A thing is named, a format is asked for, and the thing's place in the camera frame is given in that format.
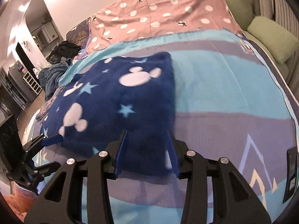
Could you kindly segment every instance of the mickey mouse head print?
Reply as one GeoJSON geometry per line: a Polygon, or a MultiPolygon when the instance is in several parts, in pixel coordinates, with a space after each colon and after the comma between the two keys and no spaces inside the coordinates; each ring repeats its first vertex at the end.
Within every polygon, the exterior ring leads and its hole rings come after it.
{"type": "Polygon", "coordinates": [[[119,83],[126,87],[135,87],[145,84],[150,81],[151,78],[158,78],[162,74],[161,68],[154,68],[149,73],[143,71],[141,66],[131,67],[129,69],[131,73],[125,74],[119,78],[119,83]]]}

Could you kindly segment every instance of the pink polka dot sheet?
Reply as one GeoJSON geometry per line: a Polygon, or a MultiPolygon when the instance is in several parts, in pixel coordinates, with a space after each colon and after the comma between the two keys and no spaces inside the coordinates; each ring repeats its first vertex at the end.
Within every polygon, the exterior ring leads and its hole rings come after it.
{"type": "Polygon", "coordinates": [[[118,0],[90,17],[87,52],[111,44],[201,29],[241,33],[225,0],[118,0]]]}

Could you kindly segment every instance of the light blue blanket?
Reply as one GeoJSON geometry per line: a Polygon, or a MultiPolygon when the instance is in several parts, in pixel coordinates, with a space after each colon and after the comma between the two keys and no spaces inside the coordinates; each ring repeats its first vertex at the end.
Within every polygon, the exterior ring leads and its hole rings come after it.
{"type": "MultiPolygon", "coordinates": [[[[99,60],[161,51],[169,52],[173,63],[176,138],[206,158],[229,158],[274,221],[288,204],[282,203],[286,151],[297,145],[298,123],[284,91],[247,41],[228,31],[205,30],[117,43],[77,61],[59,83],[69,83],[99,60]]],[[[35,160],[64,162],[71,155],[53,146],[35,160]]],[[[155,178],[124,171],[117,181],[108,181],[108,187],[116,224],[180,223],[186,181],[174,174],[155,178]]],[[[213,220],[210,182],[207,217],[213,220]]],[[[87,223],[85,186],[83,222],[87,223]]]]}

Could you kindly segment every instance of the white mickey silhouette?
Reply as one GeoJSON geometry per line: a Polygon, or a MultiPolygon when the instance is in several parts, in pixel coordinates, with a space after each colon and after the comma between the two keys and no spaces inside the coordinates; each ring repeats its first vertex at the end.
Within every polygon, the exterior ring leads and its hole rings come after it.
{"type": "Polygon", "coordinates": [[[78,103],[73,103],[69,108],[68,112],[66,112],[63,118],[63,126],[60,127],[58,133],[64,136],[65,127],[67,126],[75,126],[75,129],[78,132],[82,132],[87,128],[87,121],[81,119],[82,117],[82,106],[78,103]]]}
{"type": "Polygon", "coordinates": [[[158,67],[154,68],[149,73],[142,70],[143,68],[140,66],[130,68],[129,71],[131,73],[121,76],[118,80],[119,83],[127,87],[135,87],[149,82],[152,77],[158,78],[162,73],[161,68],[158,67]]]}
{"type": "Polygon", "coordinates": [[[83,83],[80,83],[78,85],[78,82],[76,82],[75,85],[73,86],[73,88],[65,91],[63,96],[66,97],[67,95],[70,95],[72,92],[76,91],[78,88],[80,88],[82,86],[83,86],[83,83]]]}

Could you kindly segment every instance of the metal screw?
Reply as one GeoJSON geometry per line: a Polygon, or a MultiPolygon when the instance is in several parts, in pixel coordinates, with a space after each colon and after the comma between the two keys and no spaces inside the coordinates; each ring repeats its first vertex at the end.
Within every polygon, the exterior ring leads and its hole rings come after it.
{"type": "Polygon", "coordinates": [[[228,164],[229,160],[226,157],[220,158],[220,161],[224,164],[228,164]]]}
{"type": "Polygon", "coordinates": [[[74,158],[69,158],[68,160],[66,160],[66,163],[67,163],[68,165],[72,165],[72,164],[74,164],[74,162],[75,162],[75,159],[74,159],[74,158]]]}
{"type": "Polygon", "coordinates": [[[196,152],[195,152],[195,151],[192,151],[192,150],[189,150],[189,151],[186,152],[186,154],[187,154],[188,156],[195,156],[196,152]]]}
{"type": "Polygon", "coordinates": [[[99,156],[100,157],[105,157],[105,156],[107,156],[108,155],[108,152],[106,152],[106,151],[101,151],[101,152],[99,152],[99,156]]]}

